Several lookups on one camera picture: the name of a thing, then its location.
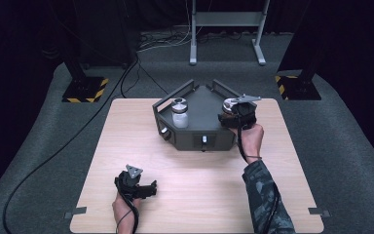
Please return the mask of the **person's right hand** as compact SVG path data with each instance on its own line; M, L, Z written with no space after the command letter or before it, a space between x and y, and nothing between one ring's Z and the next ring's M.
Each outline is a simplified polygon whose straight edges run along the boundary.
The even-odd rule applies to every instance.
M239 151L248 164L261 160L260 150L264 129L261 125L255 124L247 130L232 129L238 138Z

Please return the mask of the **glass jar of white powder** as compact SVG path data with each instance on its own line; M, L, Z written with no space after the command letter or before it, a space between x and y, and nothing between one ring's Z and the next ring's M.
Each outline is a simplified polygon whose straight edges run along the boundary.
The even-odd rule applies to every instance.
M176 128L188 127L188 102L185 98L178 97L171 103L172 122Z

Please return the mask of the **grey metal stand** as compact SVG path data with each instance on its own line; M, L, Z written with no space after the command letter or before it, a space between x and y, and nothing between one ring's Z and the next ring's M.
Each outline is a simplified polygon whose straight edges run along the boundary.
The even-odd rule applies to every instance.
M189 64L196 65L197 60L197 30L198 27L255 27L257 29L256 38L252 40L252 47L256 54L258 63L265 65L266 60L263 55L260 42L264 31L266 18L271 0L263 0L264 5L259 12L206 12L197 11L197 0L192 0L190 17L190 57Z

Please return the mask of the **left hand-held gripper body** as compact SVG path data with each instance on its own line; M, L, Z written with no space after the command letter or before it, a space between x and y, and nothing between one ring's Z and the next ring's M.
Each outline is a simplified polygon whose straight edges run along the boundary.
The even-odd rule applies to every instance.
M118 192L127 199L139 198L139 181L143 170L131 165L126 165L126 170L115 177L114 183Z

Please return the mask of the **grey table bracket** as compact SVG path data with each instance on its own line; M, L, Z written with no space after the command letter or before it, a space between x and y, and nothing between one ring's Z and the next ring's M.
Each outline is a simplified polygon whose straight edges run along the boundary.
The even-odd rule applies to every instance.
M322 208L308 208L310 215L320 215L321 217L331 217L331 213L328 210Z
M86 211L87 211L86 207L75 208L72 211L66 212L63 217L65 219L71 219L74 215L82 215Z

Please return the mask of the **black stand with striped base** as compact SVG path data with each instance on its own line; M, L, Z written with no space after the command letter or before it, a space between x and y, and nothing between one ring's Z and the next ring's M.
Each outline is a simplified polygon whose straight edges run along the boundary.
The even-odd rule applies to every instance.
M313 83L317 64L309 62L303 65L299 75L277 75L275 77L280 95L285 100L321 100Z
M97 102L104 93L108 79L88 77L70 51L62 52L64 63L71 75L71 82L62 96L64 102Z

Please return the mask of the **dark grey corner rack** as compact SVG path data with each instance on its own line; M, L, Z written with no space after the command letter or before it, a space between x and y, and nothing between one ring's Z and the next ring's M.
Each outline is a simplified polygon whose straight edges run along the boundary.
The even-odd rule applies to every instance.
M217 80L211 85L196 85L193 80L162 98L153 105L159 135L181 151L228 151L236 141L234 128L222 127L218 115L224 113L226 98L241 97ZM171 103L176 98L188 102L188 127L176 128L172 122Z

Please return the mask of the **person's left hand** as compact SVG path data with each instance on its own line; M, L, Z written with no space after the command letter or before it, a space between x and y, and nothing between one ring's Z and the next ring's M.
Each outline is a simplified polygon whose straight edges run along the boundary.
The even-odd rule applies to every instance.
M117 194L112 203L114 218L119 228L133 227L135 223L135 215L124 198Z

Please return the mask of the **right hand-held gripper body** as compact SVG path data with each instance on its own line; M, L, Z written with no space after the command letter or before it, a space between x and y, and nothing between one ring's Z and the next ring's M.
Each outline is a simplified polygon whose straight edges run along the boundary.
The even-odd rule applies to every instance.
M233 113L233 124L234 129L247 130L253 127L256 123L255 110L257 100L261 97L242 95L232 99L232 113Z

